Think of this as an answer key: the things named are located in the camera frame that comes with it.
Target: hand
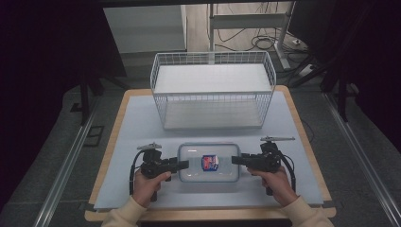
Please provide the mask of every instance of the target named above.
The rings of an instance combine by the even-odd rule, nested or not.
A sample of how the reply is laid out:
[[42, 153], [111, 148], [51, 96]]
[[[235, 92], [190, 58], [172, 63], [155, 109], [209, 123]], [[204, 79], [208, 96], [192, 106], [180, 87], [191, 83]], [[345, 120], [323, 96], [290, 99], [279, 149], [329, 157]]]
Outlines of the hand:
[[139, 168], [135, 172], [135, 180], [133, 181], [133, 199], [143, 207], [149, 207], [150, 198], [154, 192], [159, 191], [161, 182], [167, 180], [171, 176], [171, 172], [165, 172], [156, 178], [149, 179], [141, 173]]
[[262, 185], [273, 191], [274, 199], [282, 206], [287, 206], [298, 199], [297, 194], [292, 190], [288, 182], [286, 170], [280, 166], [275, 173], [263, 172], [248, 168], [253, 175], [262, 177]]

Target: gray carpet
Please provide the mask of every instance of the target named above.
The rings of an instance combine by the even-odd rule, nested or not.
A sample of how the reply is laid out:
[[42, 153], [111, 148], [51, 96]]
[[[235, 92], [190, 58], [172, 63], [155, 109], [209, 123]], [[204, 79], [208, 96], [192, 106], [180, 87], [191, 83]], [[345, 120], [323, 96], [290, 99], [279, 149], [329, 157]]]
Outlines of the gray carpet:
[[[280, 71], [277, 57], [271, 55], [274, 66]], [[129, 77], [122, 79], [135, 88], [148, 88], [148, 78], [133, 77], [130, 72], [147, 72], [144, 65], [134, 68], [125, 59]], [[285, 73], [278, 74], [278, 84], [286, 84]], [[356, 158], [345, 141], [339, 126], [330, 113], [327, 102], [319, 90], [321, 78], [316, 78], [299, 88], [290, 89], [306, 133], [320, 165], [322, 174], [333, 200], [337, 203], [337, 215], [331, 220], [335, 226], [391, 226], [375, 193], [361, 171]], [[83, 147], [62, 193], [50, 226], [99, 226], [88, 222], [79, 207], [90, 198], [92, 187], [105, 152], [113, 122], [124, 90], [102, 80], [106, 88], [98, 106], [92, 126], [102, 126], [104, 131], [98, 146]], [[0, 226], [32, 226], [47, 193], [54, 182], [61, 163], [78, 133], [80, 113], [71, 113], [74, 103], [80, 103], [79, 89], [66, 93], [60, 117], [32, 165], [0, 216]], [[347, 102], [347, 113], [360, 144], [366, 150], [382, 181], [388, 186], [398, 204], [401, 204], [401, 157], [400, 153], [360, 111], [352, 98]], [[86, 145], [96, 143], [88, 138]], [[201, 226], [204, 223], [169, 222], [144, 223], [143, 226]], [[218, 222], [218, 226], [288, 226], [287, 221], [268, 223]]]

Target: wall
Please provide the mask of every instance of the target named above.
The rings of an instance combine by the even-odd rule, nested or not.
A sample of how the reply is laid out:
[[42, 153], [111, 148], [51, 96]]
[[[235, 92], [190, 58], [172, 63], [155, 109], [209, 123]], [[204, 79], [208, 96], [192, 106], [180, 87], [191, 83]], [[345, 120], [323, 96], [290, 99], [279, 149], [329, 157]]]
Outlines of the wall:
[[120, 53], [186, 49], [185, 6], [104, 9]]

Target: white wire basket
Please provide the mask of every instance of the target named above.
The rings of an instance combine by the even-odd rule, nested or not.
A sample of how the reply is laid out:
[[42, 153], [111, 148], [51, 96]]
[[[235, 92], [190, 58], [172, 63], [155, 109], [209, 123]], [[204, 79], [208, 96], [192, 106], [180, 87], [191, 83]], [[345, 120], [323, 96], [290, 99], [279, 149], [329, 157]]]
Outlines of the white wire basket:
[[166, 130], [261, 128], [275, 83], [266, 51], [159, 53], [150, 76]]

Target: container lid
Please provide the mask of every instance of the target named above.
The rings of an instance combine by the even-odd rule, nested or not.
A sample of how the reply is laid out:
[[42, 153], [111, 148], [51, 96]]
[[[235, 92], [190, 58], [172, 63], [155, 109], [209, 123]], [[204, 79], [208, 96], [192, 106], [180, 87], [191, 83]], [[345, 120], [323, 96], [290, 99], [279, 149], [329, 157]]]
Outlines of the container lid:
[[239, 165], [231, 163], [239, 156], [233, 143], [185, 143], [178, 150], [179, 161], [189, 161], [189, 168], [180, 170], [182, 182], [227, 183], [239, 178]]

